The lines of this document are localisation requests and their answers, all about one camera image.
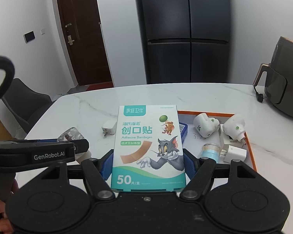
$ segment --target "refrigerator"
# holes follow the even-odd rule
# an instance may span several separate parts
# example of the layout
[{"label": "refrigerator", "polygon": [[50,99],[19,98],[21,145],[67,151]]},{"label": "refrigerator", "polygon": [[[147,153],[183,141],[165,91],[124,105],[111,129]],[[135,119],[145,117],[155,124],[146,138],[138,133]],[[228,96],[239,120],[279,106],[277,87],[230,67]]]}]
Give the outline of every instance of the refrigerator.
[{"label": "refrigerator", "polygon": [[230,0],[136,0],[148,83],[228,77]]}]

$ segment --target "black cable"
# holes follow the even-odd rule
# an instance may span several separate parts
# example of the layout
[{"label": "black cable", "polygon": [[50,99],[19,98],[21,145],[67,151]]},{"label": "black cable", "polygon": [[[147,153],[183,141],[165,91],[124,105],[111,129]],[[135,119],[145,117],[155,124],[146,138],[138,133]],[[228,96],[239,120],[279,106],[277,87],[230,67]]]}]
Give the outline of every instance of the black cable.
[{"label": "black cable", "polygon": [[264,95],[262,93],[258,93],[255,86],[254,86],[254,90],[255,90],[255,93],[256,93],[256,98],[257,98],[257,101],[258,102],[263,102],[264,100]]},{"label": "black cable", "polygon": [[1,99],[12,83],[15,70],[14,70],[13,63],[8,58],[3,56],[0,56],[0,69],[5,71],[5,78],[2,84],[0,85],[0,99]]}]

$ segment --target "cartoon character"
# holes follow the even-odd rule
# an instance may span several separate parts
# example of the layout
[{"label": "cartoon character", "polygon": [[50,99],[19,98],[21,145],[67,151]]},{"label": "cartoon character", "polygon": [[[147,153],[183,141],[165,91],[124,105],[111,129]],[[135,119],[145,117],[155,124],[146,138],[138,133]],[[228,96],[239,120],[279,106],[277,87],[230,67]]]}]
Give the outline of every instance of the cartoon character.
[{"label": "cartoon character", "polygon": [[161,141],[158,139],[158,151],[157,156],[160,159],[156,162],[149,157],[145,157],[144,159],[138,160],[137,164],[140,164],[140,168],[144,168],[146,165],[148,167],[152,167],[153,169],[161,168],[165,163],[169,163],[172,165],[176,170],[183,171],[184,170],[184,163],[183,163],[183,156],[179,156],[177,149],[178,144],[176,140],[177,136],[174,136],[170,141],[163,140]]},{"label": "cartoon character", "polygon": [[168,135],[171,135],[172,131],[175,128],[175,126],[173,124],[174,123],[172,121],[165,121],[165,124],[162,125],[162,126],[165,125],[164,132],[162,132],[162,134],[167,133]]}]

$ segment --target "white marble table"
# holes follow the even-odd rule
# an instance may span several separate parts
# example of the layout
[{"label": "white marble table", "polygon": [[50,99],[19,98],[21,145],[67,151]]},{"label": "white marble table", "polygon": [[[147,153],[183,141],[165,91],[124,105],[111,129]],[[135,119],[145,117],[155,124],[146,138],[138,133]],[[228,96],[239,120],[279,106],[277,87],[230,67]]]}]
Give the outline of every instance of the white marble table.
[{"label": "white marble table", "polygon": [[[101,126],[117,119],[119,105],[176,104],[178,110],[242,113],[258,172],[288,197],[291,211],[283,228],[293,234],[293,118],[266,100],[257,102],[251,85],[172,83],[128,86],[63,96],[41,117],[26,139],[57,138],[76,127],[89,141],[92,156],[102,157],[114,147],[114,136],[104,137]],[[20,185],[40,170],[17,174]]]}]

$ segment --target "chair backrest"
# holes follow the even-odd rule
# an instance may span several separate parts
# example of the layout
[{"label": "chair backrest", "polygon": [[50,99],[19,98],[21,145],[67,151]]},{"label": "chair backrest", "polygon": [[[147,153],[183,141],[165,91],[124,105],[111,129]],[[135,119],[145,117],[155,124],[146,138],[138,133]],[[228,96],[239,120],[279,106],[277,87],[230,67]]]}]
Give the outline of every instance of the chair backrest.
[{"label": "chair backrest", "polygon": [[28,88],[19,78],[14,78],[11,86],[2,97],[2,101],[12,112],[17,121],[27,121],[43,105],[50,103],[51,98]]}]

